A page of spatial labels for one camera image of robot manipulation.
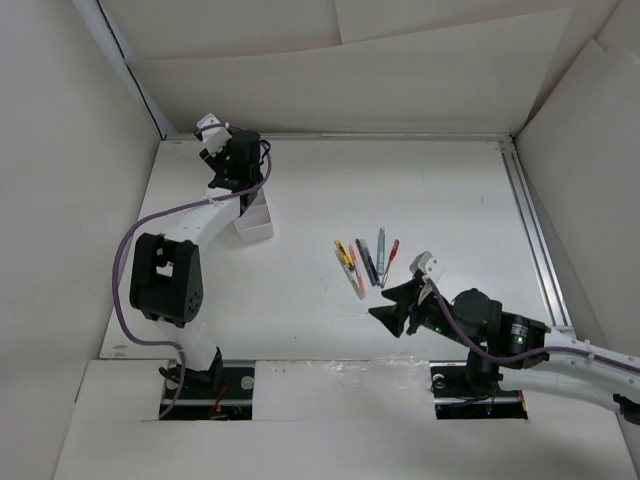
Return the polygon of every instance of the blue pen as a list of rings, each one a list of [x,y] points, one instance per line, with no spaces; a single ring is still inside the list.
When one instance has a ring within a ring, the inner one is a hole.
[[[378,277],[378,272],[376,272],[376,265],[373,263],[373,258],[371,258],[371,253],[369,252],[369,245],[367,245],[366,240],[361,240],[362,248],[364,249],[364,254],[367,256],[367,262],[369,262],[369,267],[371,268],[371,275],[373,275],[373,279],[376,282],[376,285],[380,285],[380,278]]]

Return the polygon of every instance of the marker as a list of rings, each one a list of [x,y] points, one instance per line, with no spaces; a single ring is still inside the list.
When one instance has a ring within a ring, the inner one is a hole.
[[[378,276],[384,275],[384,228],[378,233]]]
[[[338,252],[340,252],[340,255],[342,255],[342,262],[347,266],[347,268],[349,270],[355,269],[356,267],[353,265],[353,262],[351,262],[349,255],[347,255],[347,251],[342,246],[342,242],[340,240],[335,240],[333,243],[336,244]]]
[[[367,261],[369,262],[369,268],[371,268],[371,275],[373,276],[373,281],[375,282],[373,285],[374,286],[380,285],[378,272],[376,272],[376,266],[373,264],[373,258],[371,258],[371,253],[369,253],[369,246],[367,245],[366,240],[362,240],[362,248],[364,248],[364,253],[367,256]]]
[[[353,265],[356,267],[356,278],[358,279],[358,285],[360,285],[360,291],[362,292],[362,296],[367,296],[367,291],[364,288],[364,280],[362,279],[362,275],[360,274],[360,267],[358,267],[358,257],[356,257],[356,251],[353,248],[353,245],[349,245],[349,255],[351,255],[351,261]]]
[[[342,269],[344,270],[345,275],[349,279],[349,283],[351,283],[351,286],[356,291],[356,295],[358,295],[358,298],[362,300],[364,297],[362,295],[362,292],[360,291],[360,287],[358,286],[358,283],[353,279],[353,276],[349,271],[349,267],[347,267],[347,265],[344,263],[344,259],[342,258],[342,252],[340,252],[339,250],[336,250],[336,257],[338,257],[338,261],[340,262],[340,265],[342,265]]]
[[[391,253],[389,254],[389,261],[387,262],[387,269],[384,272],[384,277],[382,277],[382,287],[387,283],[387,278],[389,278],[389,268],[391,267],[391,262],[394,258],[396,258],[396,254],[398,253],[398,247],[400,246],[400,240],[396,239],[393,242],[393,247],[391,248]]]
[[[362,264],[364,265],[364,269],[367,272],[367,276],[369,277],[371,286],[375,287],[377,285],[377,282],[373,278],[373,272],[371,271],[371,266],[369,265],[369,260],[367,259],[367,253],[364,251],[362,242],[359,239],[356,239],[356,247],[358,247],[358,251],[360,252],[360,258],[362,258]]]

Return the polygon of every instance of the yellow pen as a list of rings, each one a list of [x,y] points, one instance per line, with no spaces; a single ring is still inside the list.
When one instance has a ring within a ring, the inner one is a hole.
[[[336,248],[340,252],[340,255],[342,255],[342,260],[344,260],[344,264],[347,266],[347,268],[351,271],[355,270],[356,267],[351,261],[351,258],[349,257],[349,255],[347,254],[347,251],[342,246],[342,242],[340,240],[336,240],[333,243],[336,244]]]

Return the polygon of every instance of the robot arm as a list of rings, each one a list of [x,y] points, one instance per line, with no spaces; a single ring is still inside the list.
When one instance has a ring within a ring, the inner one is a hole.
[[[584,400],[640,424],[640,358],[580,342],[544,323],[502,311],[476,289],[449,303],[433,278],[437,260],[419,255],[413,279],[385,290],[395,305],[369,310],[396,337],[423,326],[469,347],[465,389],[478,398],[498,389],[535,390]]]
[[[222,355],[208,335],[207,322],[198,316],[204,297],[200,252],[258,195],[252,190],[264,181],[260,147],[268,146],[256,132],[230,132],[216,125],[219,122],[213,115],[198,123],[203,144],[200,157],[215,172],[205,201],[163,234],[139,237],[129,292],[131,305],[182,346],[185,388],[205,394],[219,391],[223,379]],[[173,381],[179,371],[180,366],[161,369]]]

